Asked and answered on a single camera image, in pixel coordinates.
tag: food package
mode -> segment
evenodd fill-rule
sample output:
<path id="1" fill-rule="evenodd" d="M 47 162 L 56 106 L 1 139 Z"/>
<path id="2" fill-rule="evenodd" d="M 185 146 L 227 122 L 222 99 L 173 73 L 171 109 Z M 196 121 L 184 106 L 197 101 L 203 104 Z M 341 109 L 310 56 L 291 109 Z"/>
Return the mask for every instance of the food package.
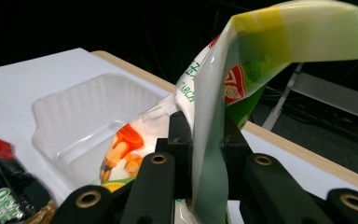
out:
<path id="1" fill-rule="evenodd" d="M 25 172 L 11 144 L 0 140 L 0 224 L 25 221 L 48 203 L 53 202 L 45 186 Z"/>
<path id="2" fill-rule="evenodd" d="M 135 178 L 156 139 L 167 137 L 169 115 L 182 110 L 193 138 L 193 198 L 187 207 L 192 218 L 184 223 L 223 223 L 224 116 L 242 128 L 265 85 L 290 63 L 343 60 L 358 60 L 357 6 L 296 0 L 233 16 L 185 70 L 175 91 L 115 134 L 102 162 L 101 184 L 113 191 Z"/>

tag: green logo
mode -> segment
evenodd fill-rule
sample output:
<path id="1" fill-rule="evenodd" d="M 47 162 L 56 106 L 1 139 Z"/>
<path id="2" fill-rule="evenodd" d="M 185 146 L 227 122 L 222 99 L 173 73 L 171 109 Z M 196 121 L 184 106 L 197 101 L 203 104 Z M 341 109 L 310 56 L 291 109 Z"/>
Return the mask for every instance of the green logo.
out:
<path id="1" fill-rule="evenodd" d="M 24 217 L 20 206 L 10 194 L 9 188 L 0 189 L 0 221 L 7 222 L 11 219 L 20 220 Z"/>
<path id="2" fill-rule="evenodd" d="M 176 83 L 176 88 L 182 92 L 182 94 L 190 103 L 194 101 L 194 92 L 189 86 L 186 85 L 184 81 L 179 80 L 178 83 Z"/>

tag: clear plastic tray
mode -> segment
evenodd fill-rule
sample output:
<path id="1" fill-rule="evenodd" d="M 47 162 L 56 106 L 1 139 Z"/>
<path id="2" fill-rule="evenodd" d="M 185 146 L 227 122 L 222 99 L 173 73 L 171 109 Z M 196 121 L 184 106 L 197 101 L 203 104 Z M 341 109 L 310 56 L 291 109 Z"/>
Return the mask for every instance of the clear plastic tray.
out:
<path id="1" fill-rule="evenodd" d="M 92 184 L 113 134 L 163 97 L 125 75 L 100 75 L 33 103 L 33 145 L 72 188 Z"/>

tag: screw hole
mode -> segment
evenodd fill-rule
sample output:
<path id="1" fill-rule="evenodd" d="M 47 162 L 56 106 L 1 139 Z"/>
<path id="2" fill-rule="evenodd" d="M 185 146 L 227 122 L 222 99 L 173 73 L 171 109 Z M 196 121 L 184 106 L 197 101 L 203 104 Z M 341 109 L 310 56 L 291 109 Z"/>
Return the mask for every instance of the screw hole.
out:
<path id="1" fill-rule="evenodd" d="M 155 164 L 162 164 L 167 161 L 167 157 L 161 154 L 154 155 L 152 158 L 150 158 L 150 161 Z"/>
<path id="2" fill-rule="evenodd" d="M 349 208 L 358 211 L 358 196 L 345 193 L 340 195 L 339 199 Z"/>
<path id="3" fill-rule="evenodd" d="M 76 199 L 77 207 L 88 208 L 101 200 L 101 193 L 96 190 L 90 190 L 82 193 Z"/>
<path id="4" fill-rule="evenodd" d="M 272 159 L 266 157 L 266 156 L 256 156 L 254 158 L 255 162 L 257 162 L 260 165 L 271 165 Z"/>

